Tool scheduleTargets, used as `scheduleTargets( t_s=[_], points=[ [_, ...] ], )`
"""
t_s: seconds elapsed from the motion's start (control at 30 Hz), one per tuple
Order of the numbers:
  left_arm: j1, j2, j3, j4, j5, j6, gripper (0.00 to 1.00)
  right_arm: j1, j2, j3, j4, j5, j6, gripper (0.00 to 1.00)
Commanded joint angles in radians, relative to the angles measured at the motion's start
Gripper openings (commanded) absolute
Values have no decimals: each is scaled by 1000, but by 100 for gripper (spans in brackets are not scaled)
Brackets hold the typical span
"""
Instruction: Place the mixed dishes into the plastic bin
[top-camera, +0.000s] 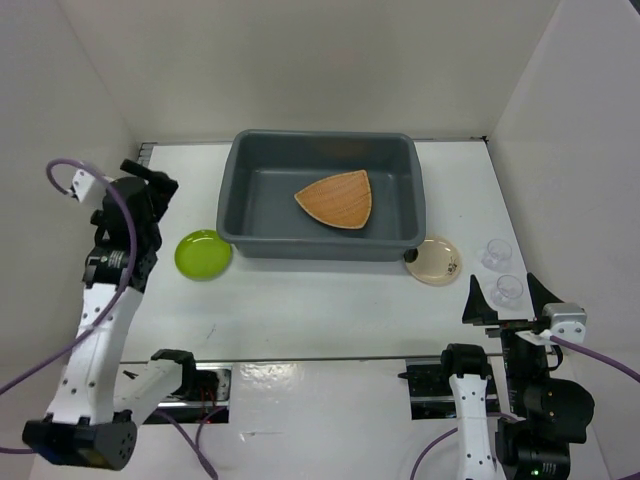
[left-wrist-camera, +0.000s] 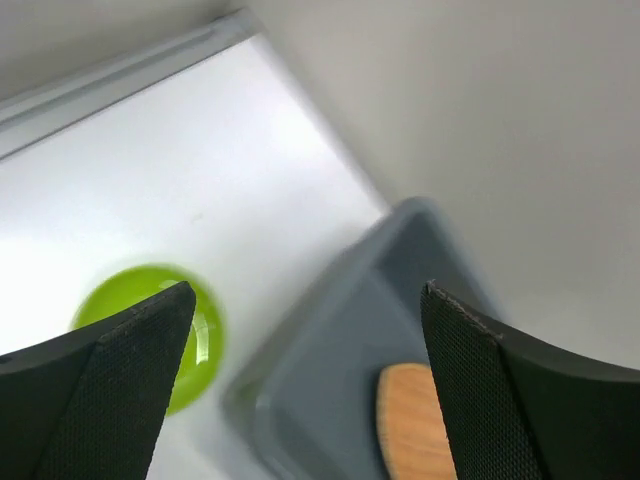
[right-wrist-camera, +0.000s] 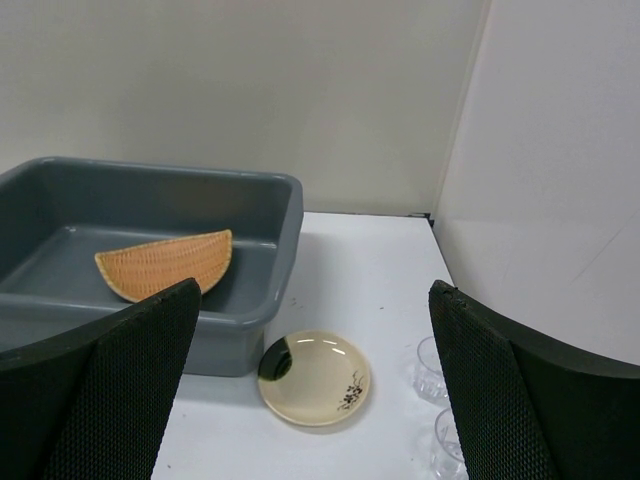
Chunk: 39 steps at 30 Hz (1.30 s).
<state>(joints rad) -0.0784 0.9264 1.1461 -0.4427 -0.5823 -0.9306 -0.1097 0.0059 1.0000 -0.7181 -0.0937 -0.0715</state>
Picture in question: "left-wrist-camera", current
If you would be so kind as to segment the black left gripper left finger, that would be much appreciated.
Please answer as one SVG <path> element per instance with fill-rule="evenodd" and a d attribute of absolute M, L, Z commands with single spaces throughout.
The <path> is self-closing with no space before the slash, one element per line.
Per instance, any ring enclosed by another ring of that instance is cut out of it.
<path fill-rule="evenodd" d="M 2 355 L 2 478 L 145 478 L 194 312 L 179 282 Z"/>

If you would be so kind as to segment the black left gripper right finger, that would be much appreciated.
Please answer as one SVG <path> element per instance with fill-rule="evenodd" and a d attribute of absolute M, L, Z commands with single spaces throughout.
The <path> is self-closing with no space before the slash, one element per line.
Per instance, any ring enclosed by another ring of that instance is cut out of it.
<path fill-rule="evenodd" d="M 458 478 L 638 478 L 637 370 L 541 341 L 433 282 L 420 306 Z"/>

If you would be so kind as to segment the green round plate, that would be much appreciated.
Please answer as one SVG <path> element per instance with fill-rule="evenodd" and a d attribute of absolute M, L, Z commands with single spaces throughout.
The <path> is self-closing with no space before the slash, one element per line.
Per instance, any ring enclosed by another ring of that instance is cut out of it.
<path fill-rule="evenodd" d="M 176 265 L 143 264 L 124 269 L 100 283 L 79 306 L 73 330 L 125 310 L 177 283 L 195 292 L 195 311 L 166 414 L 196 401 L 216 378 L 225 352 L 223 310 L 208 282 Z"/>

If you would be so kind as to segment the woven bamboo fan plate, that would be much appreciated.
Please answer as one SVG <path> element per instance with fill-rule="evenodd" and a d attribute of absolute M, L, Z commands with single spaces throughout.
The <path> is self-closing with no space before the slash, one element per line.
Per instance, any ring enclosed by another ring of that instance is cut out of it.
<path fill-rule="evenodd" d="M 455 467 L 431 369 L 384 368 L 376 397 L 379 445 L 392 479 L 454 479 Z"/>

